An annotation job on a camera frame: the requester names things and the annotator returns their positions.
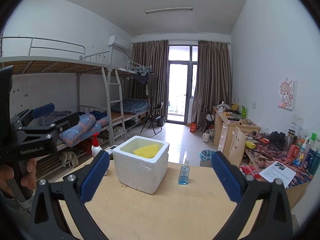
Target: trash can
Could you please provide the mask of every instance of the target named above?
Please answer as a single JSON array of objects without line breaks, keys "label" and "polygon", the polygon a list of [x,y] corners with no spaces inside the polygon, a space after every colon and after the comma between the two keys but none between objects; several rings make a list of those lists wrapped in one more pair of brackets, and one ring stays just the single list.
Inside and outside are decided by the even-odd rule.
[{"label": "trash can", "polygon": [[164,126],[164,116],[161,116],[161,118],[157,120],[157,126]]},{"label": "trash can", "polygon": [[203,150],[200,152],[200,166],[201,167],[211,167],[211,156],[214,154],[213,150]]}]

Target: white foam box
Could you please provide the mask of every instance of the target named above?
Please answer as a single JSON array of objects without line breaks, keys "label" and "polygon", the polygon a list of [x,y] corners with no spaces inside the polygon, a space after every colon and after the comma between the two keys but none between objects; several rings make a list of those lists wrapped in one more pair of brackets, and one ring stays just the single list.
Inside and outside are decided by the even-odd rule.
[{"label": "white foam box", "polygon": [[[153,158],[133,154],[134,150],[152,144],[158,144],[160,149]],[[113,150],[118,180],[124,185],[153,194],[167,172],[168,150],[167,142],[133,136]]]}]

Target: white thermos kettle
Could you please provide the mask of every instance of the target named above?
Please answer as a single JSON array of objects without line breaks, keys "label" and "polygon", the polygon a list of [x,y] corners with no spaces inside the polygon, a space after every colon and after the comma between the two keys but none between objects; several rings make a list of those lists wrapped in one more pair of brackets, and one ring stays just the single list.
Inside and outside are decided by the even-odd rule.
[{"label": "white thermos kettle", "polygon": [[205,131],[205,133],[202,135],[202,138],[204,142],[209,142],[209,139],[210,139],[209,130]]}]

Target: cartoon painting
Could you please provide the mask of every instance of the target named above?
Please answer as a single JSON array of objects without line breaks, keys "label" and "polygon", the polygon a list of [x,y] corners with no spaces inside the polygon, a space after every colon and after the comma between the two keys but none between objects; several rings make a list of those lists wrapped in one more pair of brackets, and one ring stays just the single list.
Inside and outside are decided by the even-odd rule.
[{"label": "cartoon painting", "polygon": [[292,110],[293,107],[293,95],[294,95],[294,82],[288,81],[288,78],[279,86],[279,102],[278,106]]}]

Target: ceiling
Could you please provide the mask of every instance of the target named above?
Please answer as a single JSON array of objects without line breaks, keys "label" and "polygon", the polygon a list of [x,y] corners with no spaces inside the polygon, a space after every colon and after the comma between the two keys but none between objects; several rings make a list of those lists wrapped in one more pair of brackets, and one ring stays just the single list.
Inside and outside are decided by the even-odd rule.
[{"label": "ceiling", "polygon": [[[230,34],[246,0],[67,0],[136,36],[148,33]],[[193,7],[193,11],[146,10]]]}]

